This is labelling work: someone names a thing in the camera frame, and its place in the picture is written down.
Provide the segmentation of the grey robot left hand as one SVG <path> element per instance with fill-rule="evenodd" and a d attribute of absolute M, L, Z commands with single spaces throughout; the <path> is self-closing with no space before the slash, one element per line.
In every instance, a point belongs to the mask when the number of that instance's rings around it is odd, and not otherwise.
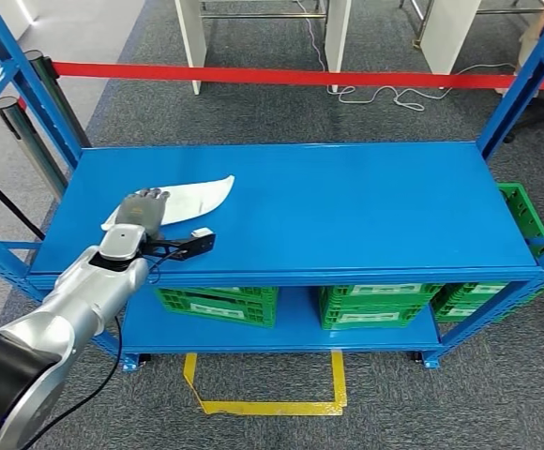
<path fill-rule="evenodd" d="M 119 206 L 114 223 L 143 226 L 148 237 L 160 238 L 160 228 L 169 197 L 169 192 L 159 187 L 129 194 Z"/>

